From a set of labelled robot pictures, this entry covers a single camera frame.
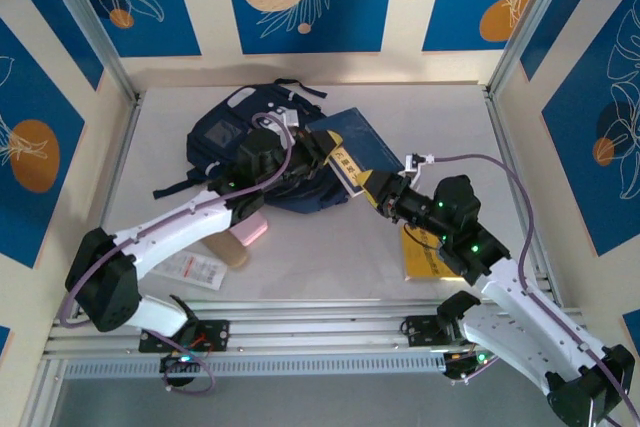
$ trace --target blue book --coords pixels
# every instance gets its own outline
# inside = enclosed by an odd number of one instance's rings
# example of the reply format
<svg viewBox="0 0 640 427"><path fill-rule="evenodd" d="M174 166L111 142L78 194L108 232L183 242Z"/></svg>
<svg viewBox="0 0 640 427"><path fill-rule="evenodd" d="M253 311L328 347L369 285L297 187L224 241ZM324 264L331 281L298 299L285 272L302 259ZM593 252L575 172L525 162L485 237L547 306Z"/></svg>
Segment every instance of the blue book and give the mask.
<svg viewBox="0 0 640 427"><path fill-rule="evenodd" d="M342 146L331 154L329 162L352 197L363 192L356 181L361 172L382 170L397 173L404 170L404 165L356 107L311 122L307 129L332 130L342 137Z"/></svg>

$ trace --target white table surface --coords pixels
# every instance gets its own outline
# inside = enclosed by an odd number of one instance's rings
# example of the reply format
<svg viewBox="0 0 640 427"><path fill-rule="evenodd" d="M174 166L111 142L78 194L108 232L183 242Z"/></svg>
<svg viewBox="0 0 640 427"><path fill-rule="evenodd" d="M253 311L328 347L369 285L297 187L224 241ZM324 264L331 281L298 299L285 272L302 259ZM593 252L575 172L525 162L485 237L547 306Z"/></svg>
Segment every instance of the white table surface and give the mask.
<svg viewBox="0 0 640 427"><path fill-rule="evenodd" d="M317 87L327 114L358 107L401 161L410 152L450 156L469 152L499 158L479 86L352 85ZM157 88L146 92L135 134L106 222L108 232L175 208L198 187L159 200L151 192L185 178L186 135L235 88ZM467 174L482 202L480 221L517 258L524 235L505 174L483 161L438 164L423 170L420 191ZM218 292L147 276L143 292L187 300L445 299L459 281L405 281L400 226L379 216L364 196L309 215L266 206L269 230L249 246L250 260L229 270ZM189 247L208 254L200 243Z"/></svg>

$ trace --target cream wall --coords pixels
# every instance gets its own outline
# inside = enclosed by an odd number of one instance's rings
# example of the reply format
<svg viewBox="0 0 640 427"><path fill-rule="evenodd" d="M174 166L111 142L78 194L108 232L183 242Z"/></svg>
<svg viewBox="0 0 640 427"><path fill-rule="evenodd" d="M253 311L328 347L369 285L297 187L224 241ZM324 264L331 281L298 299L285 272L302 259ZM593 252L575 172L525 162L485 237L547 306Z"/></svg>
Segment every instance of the cream wall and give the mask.
<svg viewBox="0 0 640 427"><path fill-rule="evenodd" d="M390 0L380 53L242 54L231 0L185 0L202 57L126 58L136 86L243 85L295 75L315 84L486 82L501 50L423 53L435 0Z"/></svg>
<svg viewBox="0 0 640 427"><path fill-rule="evenodd" d="M0 425L13 427L20 421L79 241L98 221L96 207L106 194L103 168L113 163L128 104L106 74L99 92L91 88L30 0L0 0L0 18L85 120L36 267L0 255L0 325L13 334L0 365Z"/></svg>
<svg viewBox="0 0 640 427"><path fill-rule="evenodd" d="M516 69L498 100L565 297L582 309L589 329L606 344L623 343L635 351L622 314L640 308L640 236L596 255L541 114L620 1L582 0L532 81ZM635 375L631 393L640 405L637 369Z"/></svg>

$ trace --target backpack strap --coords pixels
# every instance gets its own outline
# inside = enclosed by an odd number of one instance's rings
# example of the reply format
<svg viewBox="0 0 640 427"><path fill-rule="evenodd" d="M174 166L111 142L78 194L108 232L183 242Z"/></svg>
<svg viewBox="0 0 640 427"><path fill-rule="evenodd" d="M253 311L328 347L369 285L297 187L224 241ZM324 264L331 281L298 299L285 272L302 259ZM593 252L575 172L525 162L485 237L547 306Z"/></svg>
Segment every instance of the backpack strap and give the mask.
<svg viewBox="0 0 640 427"><path fill-rule="evenodd" d="M207 180L207 176L202 174L198 169L191 169L187 172L187 179L182 182L178 182L177 184L173 184L166 189L159 189L153 191L153 198L155 200L161 199L162 197L168 197L169 195L177 194L178 192L182 192L183 190L187 190L194 185L200 185Z"/></svg>
<svg viewBox="0 0 640 427"><path fill-rule="evenodd" d="M302 82L296 79L276 79L273 81L273 83L276 85L298 84L302 90L304 90L305 92L311 95L315 95L316 97L320 97L321 99L327 98L326 92L322 92L320 90L315 90L310 87L307 87L306 85L303 85Z"/></svg>

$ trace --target book cover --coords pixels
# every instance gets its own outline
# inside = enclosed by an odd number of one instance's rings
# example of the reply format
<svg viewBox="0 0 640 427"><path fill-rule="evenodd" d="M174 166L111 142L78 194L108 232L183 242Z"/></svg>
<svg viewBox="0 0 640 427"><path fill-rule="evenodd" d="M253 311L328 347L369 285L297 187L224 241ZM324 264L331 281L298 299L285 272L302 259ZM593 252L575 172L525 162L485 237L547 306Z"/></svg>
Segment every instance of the book cover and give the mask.
<svg viewBox="0 0 640 427"><path fill-rule="evenodd" d="M464 280L454 274L438 257L436 249L438 248L439 239L435 235L426 230L409 227L408 225L406 227L403 226L400 231L402 232L405 280Z"/></svg>
<svg viewBox="0 0 640 427"><path fill-rule="evenodd" d="M358 174L367 170L404 170L404 165L356 107L316 120L307 129L332 130L342 137L342 146L331 154L329 163L352 197L364 192L356 180Z"/></svg>

